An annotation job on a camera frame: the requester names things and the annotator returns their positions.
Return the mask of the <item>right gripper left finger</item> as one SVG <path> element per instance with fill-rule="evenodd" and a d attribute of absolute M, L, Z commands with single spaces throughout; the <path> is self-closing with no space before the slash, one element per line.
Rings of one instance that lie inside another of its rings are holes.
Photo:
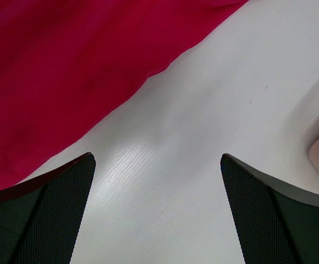
<path fill-rule="evenodd" d="M 88 152 L 0 190 L 0 263 L 69 263 L 95 169 Z"/>

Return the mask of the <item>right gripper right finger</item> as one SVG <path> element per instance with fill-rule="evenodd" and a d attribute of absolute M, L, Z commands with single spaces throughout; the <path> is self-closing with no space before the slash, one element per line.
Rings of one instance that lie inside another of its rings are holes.
<path fill-rule="evenodd" d="M 227 153 L 221 173 L 245 263 L 319 263 L 319 194 Z"/>

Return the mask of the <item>magenta t shirt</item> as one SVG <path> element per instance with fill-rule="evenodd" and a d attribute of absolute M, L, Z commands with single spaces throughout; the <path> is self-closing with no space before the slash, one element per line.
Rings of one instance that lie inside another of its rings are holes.
<path fill-rule="evenodd" d="M 0 190 L 28 177 L 243 1 L 0 1 Z"/>

